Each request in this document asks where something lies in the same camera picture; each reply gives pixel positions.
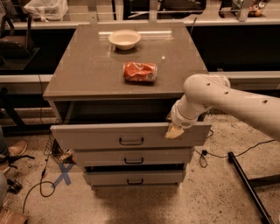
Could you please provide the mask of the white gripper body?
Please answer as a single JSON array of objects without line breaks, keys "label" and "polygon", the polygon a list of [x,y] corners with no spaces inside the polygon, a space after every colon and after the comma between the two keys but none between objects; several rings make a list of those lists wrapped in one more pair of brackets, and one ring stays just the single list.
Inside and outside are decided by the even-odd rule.
[{"label": "white gripper body", "polygon": [[193,126],[200,115],[200,107],[196,104],[175,103],[171,108],[171,122],[182,129]]}]

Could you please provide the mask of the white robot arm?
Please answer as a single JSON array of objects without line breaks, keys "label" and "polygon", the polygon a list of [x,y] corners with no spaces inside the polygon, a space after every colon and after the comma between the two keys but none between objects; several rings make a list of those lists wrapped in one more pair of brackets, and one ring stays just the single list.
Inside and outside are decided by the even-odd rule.
[{"label": "white robot arm", "polygon": [[183,89],[184,95],[171,108],[166,138],[181,136],[201,114],[215,108],[280,141],[279,98],[232,89],[228,78],[218,74],[192,75]]}]

